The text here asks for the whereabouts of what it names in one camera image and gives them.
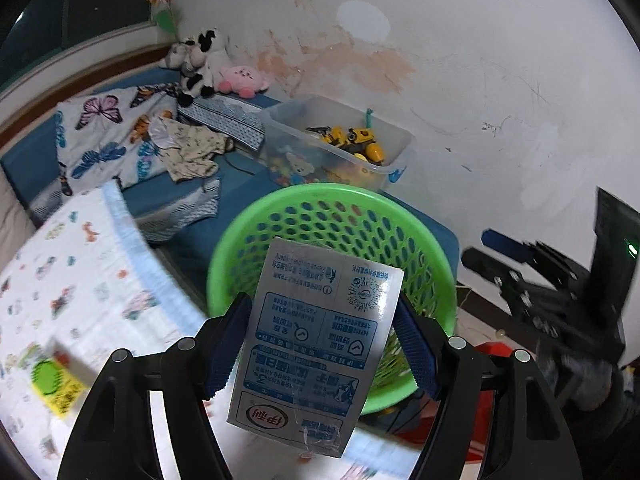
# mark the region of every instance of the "plastic container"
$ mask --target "plastic container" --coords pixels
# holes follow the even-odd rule
[[[377,193],[341,184],[292,186],[251,204],[231,222],[213,254],[207,279],[212,317],[222,316],[238,292],[255,294],[272,238],[279,236],[404,270],[402,290],[420,313],[447,335],[456,324],[456,287],[437,240],[415,216]],[[417,390],[393,330],[363,414]]]
[[[274,182],[281,186],[334,182],[371,190],[384,189],[398,181],[406,169],[415,137],[407,130],[378,119],[371,127],[385,152],[382,166],[318,139],[308,127],[341,126],[364,128],[365,113],[320,96],[292,99],[260,112],[265,141],[261,157]]]

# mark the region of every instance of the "transparent plastic storage bin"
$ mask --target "transparent plastic storage bin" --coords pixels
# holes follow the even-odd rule
[[[260,112],[265,141],[260,157],[271,179],[283,187],[311,182],[337,182],[377,191],[404,173],[415,137],[406,130],[371,118],[371,127],[385,152],[376,166],[331,146],[305,129],[310,126],[364,128],[365,113],[320,96],[292,99]]]

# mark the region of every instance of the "box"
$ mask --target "box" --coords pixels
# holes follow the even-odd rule
[[[377,191],[398,181],[408,164],[415,137],[406,130],[371,118],[376,142],[385,152],[376,166],[330,145],[306,131],[308,127],[363,128],[365,113],[320,96],[292,99],[260,112],[265,141],[261,158],[281,186],[338,182]]]
[[[228,422],[340,457],[382,357],[404,272],[274,238]]]

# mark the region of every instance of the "plush toy foot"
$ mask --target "plush toy foot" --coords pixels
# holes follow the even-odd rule
[[[220,81],[218,85],[218,92],[223,94],[231,94],[231,83],[227,80]]]
[[[185,93],[178,95],[178,104],[181,107],[186,108],[187,106],[191,106],[191,103],[193,103],[193,96]]]
[[[255,97],[255,92],[251,88],[241,88],[238,95],[242,99],[253,99]]]
[[[202,97],[211,97],[213,94],[215,94],[215,92],[216,91],[211,86],[203,86],[200,89],[200,95]]]

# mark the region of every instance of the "green leaf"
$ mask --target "green leaf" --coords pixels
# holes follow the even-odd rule
[[[156,16],[156,24],[165,32],[169,34],[175,34],[175,23],[171,19],[171,13],[167,10],[160,10]]]

